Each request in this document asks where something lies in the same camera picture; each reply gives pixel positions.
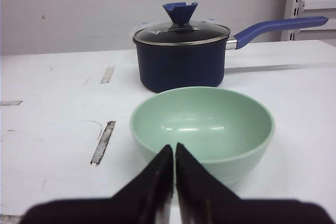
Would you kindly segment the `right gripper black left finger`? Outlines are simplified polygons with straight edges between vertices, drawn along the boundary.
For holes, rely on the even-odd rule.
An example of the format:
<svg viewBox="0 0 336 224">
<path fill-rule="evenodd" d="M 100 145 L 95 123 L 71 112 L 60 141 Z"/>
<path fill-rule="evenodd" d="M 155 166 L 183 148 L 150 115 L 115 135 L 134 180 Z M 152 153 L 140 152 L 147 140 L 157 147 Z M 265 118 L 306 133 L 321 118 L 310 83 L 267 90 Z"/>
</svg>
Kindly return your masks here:
<svg viewBox="0 0 336 224">
<path fill-rule="evenodd" d="M 35 205 L 21 223 L 168 223 L 173 177 L 173 151 L 166 145 L 114 196 Z"/>
</svg>

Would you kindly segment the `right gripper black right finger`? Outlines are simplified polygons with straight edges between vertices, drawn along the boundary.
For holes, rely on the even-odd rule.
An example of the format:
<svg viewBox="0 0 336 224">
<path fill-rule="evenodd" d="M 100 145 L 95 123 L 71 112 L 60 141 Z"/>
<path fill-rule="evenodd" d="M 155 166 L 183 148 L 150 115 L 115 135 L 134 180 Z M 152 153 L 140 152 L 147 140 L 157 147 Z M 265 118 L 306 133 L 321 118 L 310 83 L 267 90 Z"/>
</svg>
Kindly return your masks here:
<svg viewBox="0 0 336 224">
<path fill-rule="evenodd" d="M 321 206 L 295 199 L 243 199 L 178 143 L 176 189 L 182 223 L 332 223 Z"/>
</svg>

